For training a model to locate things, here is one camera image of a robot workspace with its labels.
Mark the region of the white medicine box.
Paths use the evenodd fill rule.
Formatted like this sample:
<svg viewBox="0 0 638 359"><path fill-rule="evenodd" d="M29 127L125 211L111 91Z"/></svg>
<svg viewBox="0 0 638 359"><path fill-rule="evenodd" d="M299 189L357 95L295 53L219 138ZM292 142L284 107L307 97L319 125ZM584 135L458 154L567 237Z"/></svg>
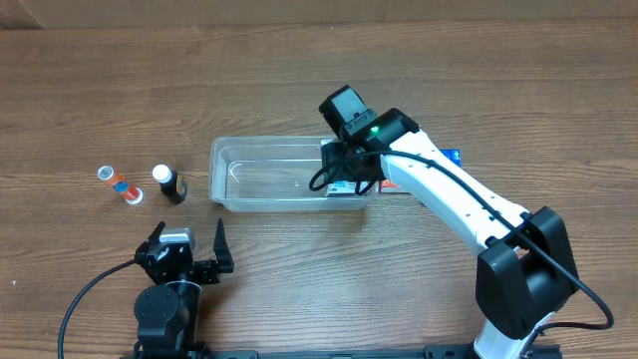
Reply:
<svg viewBox="0 0 638 359"><path fill-rule="evenodd" d="M322 166L337 163L345 154L341 144L336 140L322 140L321 156ZM327 197L353 196L357 182L350 171L345 167L339 167L337 164L323 174L325 186L325 195Z"/></svg>

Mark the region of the dark syrup bottle white cap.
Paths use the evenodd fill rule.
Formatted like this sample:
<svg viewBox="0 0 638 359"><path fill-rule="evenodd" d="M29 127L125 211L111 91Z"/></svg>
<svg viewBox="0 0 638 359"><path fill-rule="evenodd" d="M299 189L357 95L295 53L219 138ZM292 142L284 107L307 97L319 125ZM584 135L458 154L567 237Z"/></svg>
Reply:
<svg viewBox="0 0 638 359"><path fill-rule="evenodd" d="M187 184L183 176L167 165L156 165L152 176L159 184L161 192L174 204L184 202L187 196Z"/></svg>

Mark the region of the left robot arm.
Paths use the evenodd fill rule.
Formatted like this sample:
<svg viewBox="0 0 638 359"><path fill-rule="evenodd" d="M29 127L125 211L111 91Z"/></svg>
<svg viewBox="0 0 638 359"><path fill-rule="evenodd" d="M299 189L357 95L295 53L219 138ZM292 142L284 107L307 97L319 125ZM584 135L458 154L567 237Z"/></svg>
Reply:
<svg viewBox="0 0 638 359"><path fill-rule="evenodd" d="M160 222L138 247L135 261L153 281L136 299L136 358L210 358L208 345L196 340L200 299L205 285L234 271L223 222L213 238L214 257L193 258L191 229L167 228Z"/></svg>

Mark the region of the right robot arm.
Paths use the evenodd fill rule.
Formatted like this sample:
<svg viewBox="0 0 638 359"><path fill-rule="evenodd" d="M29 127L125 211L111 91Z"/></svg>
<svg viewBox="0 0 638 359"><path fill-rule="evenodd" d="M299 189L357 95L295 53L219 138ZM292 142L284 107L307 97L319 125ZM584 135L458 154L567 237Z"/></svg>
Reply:
<svg viewBox="0 0 638 359"><path fill-rule="evenodd" d="M557 358L536 346L542 326L578 289L566 227L545 206L535 213L494 193L444 155L397 109L382 115L345 86L318 108L337 139L322 147L310 188L356 195L388 180L415 196L477 259L476 301L486 323L467 358Z"/></svg>

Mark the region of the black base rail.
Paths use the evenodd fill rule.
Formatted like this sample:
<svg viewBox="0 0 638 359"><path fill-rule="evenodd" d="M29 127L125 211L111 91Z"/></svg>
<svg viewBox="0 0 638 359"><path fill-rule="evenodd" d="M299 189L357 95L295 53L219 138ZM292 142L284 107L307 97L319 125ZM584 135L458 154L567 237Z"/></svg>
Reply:
<svg viewBox="0 0 638 359"><path fill-rule="evenodd" d="M470 344L429 345L424 349L388 349L356 351L299 351L263 353L254 350L213 352L204 348L199 352L177 355L177 358L196 359L472 359L479 358Z"/></svg>

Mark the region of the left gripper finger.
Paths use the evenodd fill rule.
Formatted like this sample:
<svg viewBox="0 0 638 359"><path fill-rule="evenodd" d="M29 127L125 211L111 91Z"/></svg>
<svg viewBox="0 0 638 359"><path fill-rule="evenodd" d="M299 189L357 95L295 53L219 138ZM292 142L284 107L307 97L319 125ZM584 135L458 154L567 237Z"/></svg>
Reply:
<svg viewBox="0 0 638 359"><path fill-rule="evenodd" d="M159 224L156 226L156 228L153 230L153 232L149 235L147 242L149 243L158 242L164 228L165 228L165 222L160 221Z"/></svg>
<svg viewBox="0 0 638 359"><path fill-rule="evenodd" d="M220 218L215 229L213 239L213 251L220 273L232 273L234 271L234 261L226 241L224 224Z"/></svg>

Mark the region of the red medicine box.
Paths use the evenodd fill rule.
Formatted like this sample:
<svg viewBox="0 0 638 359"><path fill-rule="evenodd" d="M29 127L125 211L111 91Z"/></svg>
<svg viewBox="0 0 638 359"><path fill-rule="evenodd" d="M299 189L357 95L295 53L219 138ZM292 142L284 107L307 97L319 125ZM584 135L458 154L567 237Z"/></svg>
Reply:
<svg viewBox="0 0 638 359"><path fill-rule="evenodd" d="M384 179L379 183L379 193L408 193L408 191L388 179Z"/></svg>

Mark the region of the orange vitamin tube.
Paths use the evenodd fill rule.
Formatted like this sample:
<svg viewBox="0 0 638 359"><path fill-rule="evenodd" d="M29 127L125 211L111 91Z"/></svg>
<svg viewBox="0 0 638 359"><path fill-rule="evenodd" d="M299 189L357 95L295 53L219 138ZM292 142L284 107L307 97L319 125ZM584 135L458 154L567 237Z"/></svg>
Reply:
<svg viewBox="0 0 638 359"><path fill-rule="evenodd" d="M128 204L139 204L144 198L144 193L140 188L131 184L110 165L98 168L97 177L120 194Z"/></svg>

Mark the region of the clear plastic container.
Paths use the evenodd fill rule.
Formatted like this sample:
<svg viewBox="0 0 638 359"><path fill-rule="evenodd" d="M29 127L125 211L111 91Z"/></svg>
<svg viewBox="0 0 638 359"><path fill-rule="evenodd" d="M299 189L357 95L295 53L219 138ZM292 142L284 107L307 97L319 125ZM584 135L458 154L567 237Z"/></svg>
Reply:
<svg viewBox="0 0 638 359"><path fill-rule="evenodd" d="M327 197L309 189L323 167L322 140L330 136L220 137L210 153L209 197L232 212L358 210L379 191Z"/></svg>

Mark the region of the blue medicine box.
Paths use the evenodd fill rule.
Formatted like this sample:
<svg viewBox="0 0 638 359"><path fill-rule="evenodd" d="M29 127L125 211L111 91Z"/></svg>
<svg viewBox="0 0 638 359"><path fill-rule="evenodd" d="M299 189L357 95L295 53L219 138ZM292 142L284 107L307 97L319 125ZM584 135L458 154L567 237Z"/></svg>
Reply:
<svg viewBox="0 0 638 359"><path fill-rule="evenodd" d="M449 159L452 163L454 163L456 166L461 167L462 166L462 156L461 156L461 151L460 150L453 150L453 149L441 149L441 153L447 158Z"/></svg>

